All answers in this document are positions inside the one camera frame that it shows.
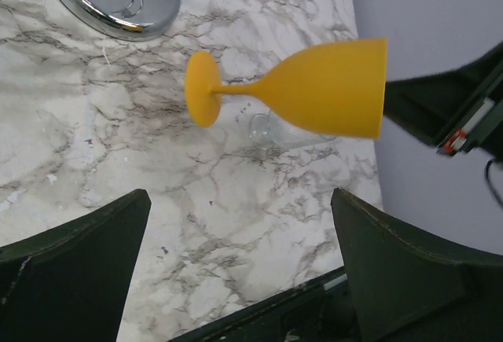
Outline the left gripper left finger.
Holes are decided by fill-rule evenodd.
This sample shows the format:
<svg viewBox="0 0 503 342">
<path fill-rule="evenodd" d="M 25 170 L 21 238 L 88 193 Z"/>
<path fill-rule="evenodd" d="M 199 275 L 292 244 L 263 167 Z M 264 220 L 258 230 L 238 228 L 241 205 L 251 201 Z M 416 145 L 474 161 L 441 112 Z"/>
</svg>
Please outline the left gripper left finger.
<svg viewBox="0 0 503 342">
<path fill-rule="evenodd" d="M 3 341 L 114 341 L 149 218 L 136 189 L 1 248 Z"/>
</svg>

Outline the clear wine glass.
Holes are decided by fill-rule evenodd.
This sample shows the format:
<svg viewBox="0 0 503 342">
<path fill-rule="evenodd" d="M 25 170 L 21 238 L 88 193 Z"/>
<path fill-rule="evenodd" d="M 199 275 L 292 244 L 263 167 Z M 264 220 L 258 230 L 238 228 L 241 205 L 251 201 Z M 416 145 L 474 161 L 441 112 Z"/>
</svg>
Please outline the clear wine glass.
<svg viewBox="0 0 503 342">
<path fill-rule="evenodd" d="M 249 123 L 248 135 L 252 144 L 260 149 L 296 149 L 336 139 L 331 135 L 314 134 L 298 128 L 272 111 L 254 115 Z"/>
</svg>

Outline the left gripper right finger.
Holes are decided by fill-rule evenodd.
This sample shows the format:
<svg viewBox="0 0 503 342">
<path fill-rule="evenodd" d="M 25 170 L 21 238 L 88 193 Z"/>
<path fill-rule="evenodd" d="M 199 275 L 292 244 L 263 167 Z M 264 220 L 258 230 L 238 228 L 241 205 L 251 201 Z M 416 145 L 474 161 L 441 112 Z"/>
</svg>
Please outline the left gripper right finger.
<svg viewBox="0 0 503 342">
<path fill-rule="evenodd" d="M 335 189 L 332 214 L 364 341 L 500 341 L 502 257 Z"/>
</svg>

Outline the orange plastic wine glass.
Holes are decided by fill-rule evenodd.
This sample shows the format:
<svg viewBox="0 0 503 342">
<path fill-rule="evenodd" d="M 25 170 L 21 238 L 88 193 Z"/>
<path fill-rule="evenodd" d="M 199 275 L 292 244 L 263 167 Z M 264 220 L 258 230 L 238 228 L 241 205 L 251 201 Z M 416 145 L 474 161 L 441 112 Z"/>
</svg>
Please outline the orange plastic wine glass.
<svg viewBox="0 0 503 342">
<path fill-rule="evenodd" d="M 193 121 L 218 119 L 222 95 L 260 100 L 286 122 L 315 134 L 380 137 L 387 75 L 387 40 L 325 43 L 294 53 L 254 83 L 225 85 L 206 51 L 191 56 L 185 101 Z"/>
</svg>

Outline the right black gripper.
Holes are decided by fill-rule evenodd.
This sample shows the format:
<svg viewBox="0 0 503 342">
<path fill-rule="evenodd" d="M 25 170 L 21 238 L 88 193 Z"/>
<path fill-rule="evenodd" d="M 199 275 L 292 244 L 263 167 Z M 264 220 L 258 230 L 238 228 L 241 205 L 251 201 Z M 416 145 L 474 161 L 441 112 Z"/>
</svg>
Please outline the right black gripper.
<svg viewBox="0 0 503 342">
<path fill-rule="evenodd" d="M 502 124 L 502 44 L 459 68 L 387 81 L 384 115 L 453 157 L 481 148 Z"/>
</svg>

